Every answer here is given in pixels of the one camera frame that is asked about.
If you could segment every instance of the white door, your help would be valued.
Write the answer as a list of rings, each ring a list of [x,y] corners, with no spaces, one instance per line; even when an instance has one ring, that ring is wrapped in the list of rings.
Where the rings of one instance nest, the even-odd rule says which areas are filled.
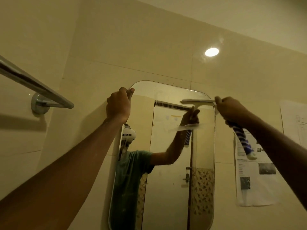
[[[181,122],[186,111],[155,106],[150,151],[164,152],[176,132],[168,132]],[[190,166],[191,141],[173,165],[155,166],[147,177],[142,230],[186,230],[189,183],[185,178]]]

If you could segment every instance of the hand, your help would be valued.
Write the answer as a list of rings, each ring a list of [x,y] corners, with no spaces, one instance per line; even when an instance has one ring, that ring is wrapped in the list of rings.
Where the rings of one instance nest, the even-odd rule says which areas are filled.
[[[119,91],[111,94],[107,99],[106,106],[106,120],[116,119],[122,124],[127,122],[130,109],[131,109],[131,97],[134,93],[134,88],[126,89],[121,87]]]
[[[188,112],[186,112],[182,116],[180,125],[199,123],[198,116],[197,116],[199,112],[200,112],[199,109],[196,109],[194,111],[194,106],[193,106]]]
[[[215,97],[216,107],[223,118],[227,121],[235,122],[241,127],[244,127],[248,118],[252,116],[238,100],[232,97],[221,99],[219,96]]]

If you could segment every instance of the round metal flange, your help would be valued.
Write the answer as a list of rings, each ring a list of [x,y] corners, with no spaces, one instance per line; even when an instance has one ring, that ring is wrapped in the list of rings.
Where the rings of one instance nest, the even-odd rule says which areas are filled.
[[[48,112],[50,107],[48,106],[41,106],[40,103],[42,103],[46,98],[39,94],[35,93],[31,99],[31,109],[35,114],[43,115]]]

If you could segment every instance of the green t-shirt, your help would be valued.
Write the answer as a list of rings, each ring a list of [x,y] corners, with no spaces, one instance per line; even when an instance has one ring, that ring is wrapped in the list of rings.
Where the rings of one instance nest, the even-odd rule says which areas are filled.
[[[151,152],[126,152],[117,163],[109,214],[111,230],[135,230],[138,187],[144,173],[151,173]]]

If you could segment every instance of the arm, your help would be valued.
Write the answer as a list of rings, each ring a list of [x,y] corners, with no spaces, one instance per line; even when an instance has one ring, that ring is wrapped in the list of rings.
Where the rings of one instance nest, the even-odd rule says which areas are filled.
[[[105,155],[130,115],[134,90],[108,98],[104,123],[68,153],[0,201],[0,229],[67,229],[83,205]]]
[[[180,125],[199,123],[198,115],[199,110],[194,111],[192,107],[186,112],[181,120]],[[174,140],[166,150],[166,152],[153,153],[151,155],[151,165],[170,165],[173,164],[180,156],[182,149],[185,145],[185,137],[187,131],[178,131],[174,137]]]
[[[282,177],[307,209],[307,150],[249,112],[239,101],[216,97],[217,109],[225,120],[237,122],[260,143]]]

